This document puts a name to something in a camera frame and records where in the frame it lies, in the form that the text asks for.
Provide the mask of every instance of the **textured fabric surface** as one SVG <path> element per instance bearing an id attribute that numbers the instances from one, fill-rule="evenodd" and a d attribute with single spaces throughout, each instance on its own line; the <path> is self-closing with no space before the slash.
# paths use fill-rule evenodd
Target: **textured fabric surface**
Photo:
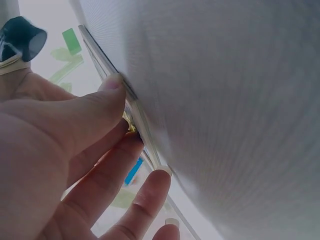
<path id="1" fill-rule="evenodd" d="M 159 154 L 224 239 L 319 239 L 318 1 L 81 5 Z"/>

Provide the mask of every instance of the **skin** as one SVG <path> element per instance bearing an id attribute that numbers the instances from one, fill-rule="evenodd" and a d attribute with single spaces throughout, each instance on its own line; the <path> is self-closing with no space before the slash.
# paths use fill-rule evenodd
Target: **skin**
<path id="1" fill-rule="evenodd" d="M 103 236 L 91 232 L 144 147 L 122 119 L 121 76 L 76 97 L 26 68 L 0 76 L 0 89 L 0 239 L 142 239 L 168 194 L 163 170 Z M 179 230 L 165 225 L 153 239 L 179 240 Z"/>

